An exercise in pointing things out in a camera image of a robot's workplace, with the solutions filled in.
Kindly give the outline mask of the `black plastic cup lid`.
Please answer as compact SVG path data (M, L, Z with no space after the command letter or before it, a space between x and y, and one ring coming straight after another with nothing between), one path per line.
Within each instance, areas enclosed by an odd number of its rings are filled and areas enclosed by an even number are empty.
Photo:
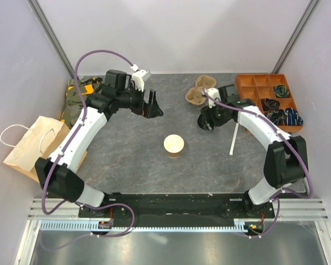
M199 125L199 122L207 123L206 119L200 114L197 119L197 124Z

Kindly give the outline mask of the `brown paper coffee cup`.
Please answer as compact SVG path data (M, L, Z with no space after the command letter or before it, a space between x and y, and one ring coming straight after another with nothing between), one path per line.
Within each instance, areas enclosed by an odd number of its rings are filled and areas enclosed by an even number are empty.
M165 150L172 158L176 158L180 155L184 148L184 144L183 138L176 134L168 135L163 142Z

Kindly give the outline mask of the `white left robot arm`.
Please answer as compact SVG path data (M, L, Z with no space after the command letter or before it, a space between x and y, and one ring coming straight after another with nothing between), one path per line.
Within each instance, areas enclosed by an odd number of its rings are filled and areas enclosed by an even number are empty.
M77 176L78 165L96 134L119 109L129 109L147 119L163 116L154 90L150 90L149 100L144 100L144 86L150 76L147 70L137 70L131 75L119 70L106 73L104 83L86 97L87 107L62 143L48 158L40 157L36 161L35 169L45 193L89 205L98 217L108 215L107 194L85 184Z

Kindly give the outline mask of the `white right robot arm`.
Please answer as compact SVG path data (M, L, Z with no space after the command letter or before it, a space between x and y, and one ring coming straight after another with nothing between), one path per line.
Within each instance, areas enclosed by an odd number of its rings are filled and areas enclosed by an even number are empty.
M228 89L228 86L202 89L208 104L201 109L197 123L203 130L212 131L233 120L246 128L265 148L264 176L246 191L246 200L241 205L243 214L255 217L261 212L261 205L283 192L291 193L290 185L302 179L308 183L307 196L311 198L313 187L305 139L281 130L251 99L242 99L237 93L229 93Z

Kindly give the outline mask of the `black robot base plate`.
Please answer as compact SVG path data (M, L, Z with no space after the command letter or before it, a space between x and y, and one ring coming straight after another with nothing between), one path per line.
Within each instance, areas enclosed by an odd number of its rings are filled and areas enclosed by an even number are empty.
M270 202L254 205L248 193L197 193L197 194L107 194L98 210L84 209L80 217L112 217L126 220L135 217L149 221L164 216L195 215L224 219L265 219L275 216Z

